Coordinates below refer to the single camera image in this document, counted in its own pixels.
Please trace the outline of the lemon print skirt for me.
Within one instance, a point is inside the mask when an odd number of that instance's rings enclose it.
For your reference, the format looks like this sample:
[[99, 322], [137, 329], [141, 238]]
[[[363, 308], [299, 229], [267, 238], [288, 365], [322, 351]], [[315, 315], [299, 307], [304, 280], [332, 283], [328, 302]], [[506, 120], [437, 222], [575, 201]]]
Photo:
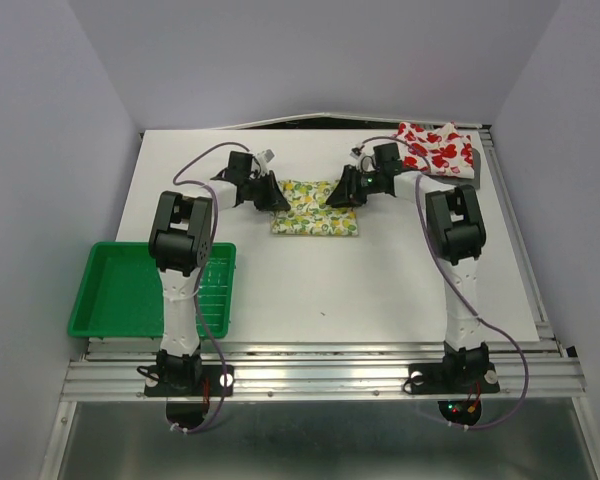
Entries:
[[290, 209], [272, 215], [272, 234], [335, 237], [356, 237], [359, 234], [353, 209], [333, 208], [326, 204], [336, 187], [335, 181], [284, 180], [278, 184]]

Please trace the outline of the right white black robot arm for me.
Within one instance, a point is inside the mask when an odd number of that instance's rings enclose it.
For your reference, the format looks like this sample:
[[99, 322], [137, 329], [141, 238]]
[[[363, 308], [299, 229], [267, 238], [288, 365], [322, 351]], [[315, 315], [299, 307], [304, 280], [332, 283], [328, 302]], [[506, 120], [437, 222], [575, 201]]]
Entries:
[[357, 208], [373, 194], [387, 194], [416, 205], [429, 253], [444, 282], [446, 331], [438, 362], [409, 367], [403, 390], [412, 395], [462, 394], [480, 387], [492, 368], [484, 330], [475, 308], [477, 266], [486, 244], [476, 190], [433, 179], [399, 159], [395, 143], [363, 153], [352, 149], [353, 164], [343, 168], [327, 198], [334, 208]]

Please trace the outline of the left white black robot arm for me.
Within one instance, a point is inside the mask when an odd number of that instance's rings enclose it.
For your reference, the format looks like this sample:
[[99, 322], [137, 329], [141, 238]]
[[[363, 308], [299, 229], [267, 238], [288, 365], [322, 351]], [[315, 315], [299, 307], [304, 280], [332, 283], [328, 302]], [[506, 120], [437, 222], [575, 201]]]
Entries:
[[199, 290], [219, 212], [245, 202], [262, 212], [290, 209], [269, 168], [273, 151], [252, 153], [233, 145], [237, 149], [227, 166], [210, 180], [187, 180], [181, 169], [172, 180], [177, 189], [160, 194], [148, 251], [161, 282], [163, 336], [155, 363], [138, 369], [148, 396], [189, 396], [210, 377], [201, 359], [198, 327], [211, 331], [200, 313]]

